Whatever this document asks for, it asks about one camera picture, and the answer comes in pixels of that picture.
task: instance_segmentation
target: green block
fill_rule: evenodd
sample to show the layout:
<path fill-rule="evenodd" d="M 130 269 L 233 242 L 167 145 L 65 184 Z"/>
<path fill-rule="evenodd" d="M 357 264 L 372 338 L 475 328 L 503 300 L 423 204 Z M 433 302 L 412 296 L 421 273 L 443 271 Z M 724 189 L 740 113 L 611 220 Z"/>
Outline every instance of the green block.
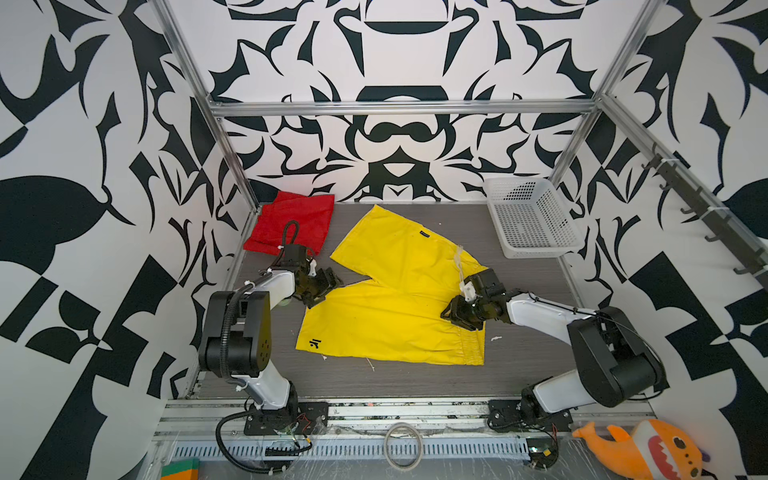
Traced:
<path fill-rule="evenodd" d="M 197 458 L 191 458 L 189 460 L 182 460 L 181 462 L 173 462 L 173 463 L 169 463 L 168 465 L 165 465 L 163 467 L 161 476 L 167 477 L 169 475 L 173 475 L 174 473 L 186 472 L 187 470 L 199 470 L 199 469 L 200 469 L 200 460 L 198 460 Z"/>

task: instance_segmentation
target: plush toy mouth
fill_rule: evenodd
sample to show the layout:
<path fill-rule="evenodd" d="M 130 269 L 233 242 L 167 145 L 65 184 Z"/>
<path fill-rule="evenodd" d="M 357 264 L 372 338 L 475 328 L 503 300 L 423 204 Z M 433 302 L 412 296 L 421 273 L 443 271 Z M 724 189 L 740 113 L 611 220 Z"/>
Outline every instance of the plush toy mouth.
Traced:
<path fill-rule="evenodd" d="M 670 457 L 670 452 L 664 447 L 661 442 L 661 437 L 656 435 L 648 440 L 648 449 L 650 450 L 650 456 L 653 457 L 656 466 L 659 468 L 659 472 L 667 480 L 680 480 L 680 476 L 677 474 L 677 468 L 674 465 L 667 462 L 667 458 Z"/>

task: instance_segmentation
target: orange shark plush toy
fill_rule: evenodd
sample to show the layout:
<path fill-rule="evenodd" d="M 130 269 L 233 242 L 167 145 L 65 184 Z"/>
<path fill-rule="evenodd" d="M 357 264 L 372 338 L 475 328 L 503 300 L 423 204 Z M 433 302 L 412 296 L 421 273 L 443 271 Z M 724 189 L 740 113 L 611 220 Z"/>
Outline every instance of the orange shark plush toy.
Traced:
<path fill-rule="evenodd" d="M 576 430 L 574 437 L 586 440 L 587 447 L 612 472 L 635 480 L 697 480 L 701 476 L 702 454 L 679 428 L 661 420 L 643 420 L 632 435 L 615 425 L 608 431 L 615 442 L 603 440 L 594 431 L 594 422 Z"/>

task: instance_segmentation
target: plush toy fin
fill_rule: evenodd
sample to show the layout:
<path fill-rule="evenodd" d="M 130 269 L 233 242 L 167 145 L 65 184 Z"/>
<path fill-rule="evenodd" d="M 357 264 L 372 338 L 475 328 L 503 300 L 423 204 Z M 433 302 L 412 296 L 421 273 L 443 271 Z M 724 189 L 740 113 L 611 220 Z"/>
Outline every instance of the plush toy fin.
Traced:
<path fill-rule="evenodd" d="M 621 427 L 617 427 L 616 425 L 609 425 L 608 431 L 613 435 L 614 440 L 617 442 L 626 442 L 627 440 L 632 440 L 632 437 L 629 436 L 626 430 L 622 429 Z"/>

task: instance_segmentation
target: table surface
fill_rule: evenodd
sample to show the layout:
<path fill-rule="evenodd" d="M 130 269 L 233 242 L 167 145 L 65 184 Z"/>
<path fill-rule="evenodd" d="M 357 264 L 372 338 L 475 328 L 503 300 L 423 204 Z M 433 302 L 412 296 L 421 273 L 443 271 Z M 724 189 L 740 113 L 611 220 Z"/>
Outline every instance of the table surface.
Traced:
<path fill-rule="evenodd" d="M 574 304 L 556 259 L 504 257 L 484 204 L 382 206 L 463 245 L 480 264 L 494 269 L 508 289 L 529 290 L 548 300 Z M 331 266 L 348 284 L 366 277 L 332 261 L 329 255 L 371 208 L 369 204 L 337 204 L 323 251 L 317 257 L 320 266 Z M 273 258 L 246 252 L 236 284 L 253 279 Z M 575 368 L 571 347 L 565 343 L 534 329 L 494 321 L 486 323 L 484 366 L 369 362 L 332 356 L 324 359 L 317 353 L 294 348 L 303 316 L 304 306 L 295 300 L 272 310 L 272 361 L 294 383 L 301 397 L 519 395 L 527 385 Z M 211 373 L 206 375 L 198 394 L 201 399 L 244 396 Z"/>

